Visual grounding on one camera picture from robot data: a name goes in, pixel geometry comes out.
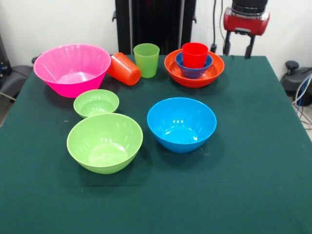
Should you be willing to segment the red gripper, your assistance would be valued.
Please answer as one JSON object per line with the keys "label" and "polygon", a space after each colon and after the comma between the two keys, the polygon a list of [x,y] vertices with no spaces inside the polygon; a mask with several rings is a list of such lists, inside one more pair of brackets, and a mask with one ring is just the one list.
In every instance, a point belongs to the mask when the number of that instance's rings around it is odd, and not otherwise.
{"label": "red gripper", "polygon": [[223,46],[223,55],[228,56],[230,52],[230,36],[231,32],[249,34],[250,44],[246,48],[245,59],[250,59],[255,36],[264,34],[270,20],[270,13],[264,12],[260,15],[242,15],[227,7],[224,13],[223,25],[227,31]]}

